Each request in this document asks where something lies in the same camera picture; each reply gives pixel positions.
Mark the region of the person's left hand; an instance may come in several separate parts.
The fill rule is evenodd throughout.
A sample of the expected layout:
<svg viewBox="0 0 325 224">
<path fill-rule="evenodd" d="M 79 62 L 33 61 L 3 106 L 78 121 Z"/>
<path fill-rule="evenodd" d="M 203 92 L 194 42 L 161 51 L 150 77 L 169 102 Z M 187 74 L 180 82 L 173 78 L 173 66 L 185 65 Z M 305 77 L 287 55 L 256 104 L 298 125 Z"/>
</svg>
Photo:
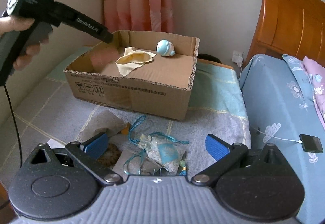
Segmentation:
<svg viewBox="0 0 325 224">
<path fill-rule="evenodd" d="M 11 31 L 25 31 L 33 25 L 34 21 L 35 20 L 32 18 L 22 18 L 16 16 L 1 18 L 1 36 Z M 29 63 L 32 62 L 33 57 L 37 56 L 37 54 L 40 52 L 41 44 L 47 44 L 48 42 L 49 37 L 46 36 L 46 38 L 40 40 L 37 44 L 28 46 L 25 53 L 20 55 L 13 63 L 14 69 L 20 71 L 26 68 Z"/>
</svg>

